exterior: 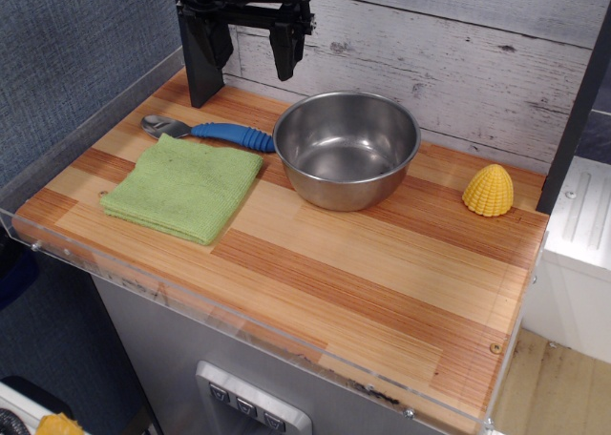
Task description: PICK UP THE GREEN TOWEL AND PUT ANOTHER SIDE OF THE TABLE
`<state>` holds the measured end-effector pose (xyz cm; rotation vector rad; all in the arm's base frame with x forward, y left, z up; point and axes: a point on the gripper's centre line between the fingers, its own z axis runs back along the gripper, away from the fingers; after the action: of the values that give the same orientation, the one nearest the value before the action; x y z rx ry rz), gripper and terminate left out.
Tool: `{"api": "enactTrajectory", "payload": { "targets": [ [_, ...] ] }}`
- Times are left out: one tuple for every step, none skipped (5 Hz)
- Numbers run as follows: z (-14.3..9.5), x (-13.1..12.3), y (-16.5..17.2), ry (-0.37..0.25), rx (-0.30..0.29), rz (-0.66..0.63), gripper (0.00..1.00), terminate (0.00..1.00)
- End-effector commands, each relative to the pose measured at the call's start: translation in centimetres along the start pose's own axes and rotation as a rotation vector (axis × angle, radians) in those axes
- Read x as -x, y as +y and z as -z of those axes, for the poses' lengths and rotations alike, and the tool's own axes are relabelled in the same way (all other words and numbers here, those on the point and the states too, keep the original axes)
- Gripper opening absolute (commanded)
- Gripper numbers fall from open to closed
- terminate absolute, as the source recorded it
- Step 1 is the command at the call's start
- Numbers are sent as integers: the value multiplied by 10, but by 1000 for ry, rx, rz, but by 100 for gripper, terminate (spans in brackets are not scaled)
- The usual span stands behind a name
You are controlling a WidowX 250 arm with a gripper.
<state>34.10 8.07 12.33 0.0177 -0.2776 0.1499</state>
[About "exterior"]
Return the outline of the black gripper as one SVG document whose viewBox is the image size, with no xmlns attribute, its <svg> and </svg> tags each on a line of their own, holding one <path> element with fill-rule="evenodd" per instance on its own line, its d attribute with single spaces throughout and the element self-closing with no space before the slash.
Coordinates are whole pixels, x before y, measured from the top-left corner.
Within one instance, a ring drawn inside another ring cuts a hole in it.
<svg viewBox="0 0 611 435">
<path fill-rule="evenodd" d="M 305 34 L 315 28 L 311 0 L 178 0 L 180 13 L 201 19 L 201 48 L 206 60 L 222 70 L 234 48 L 229 25 L 270 30 L 278 78 L 293 76 L 302 60 Z"/>
</svg>

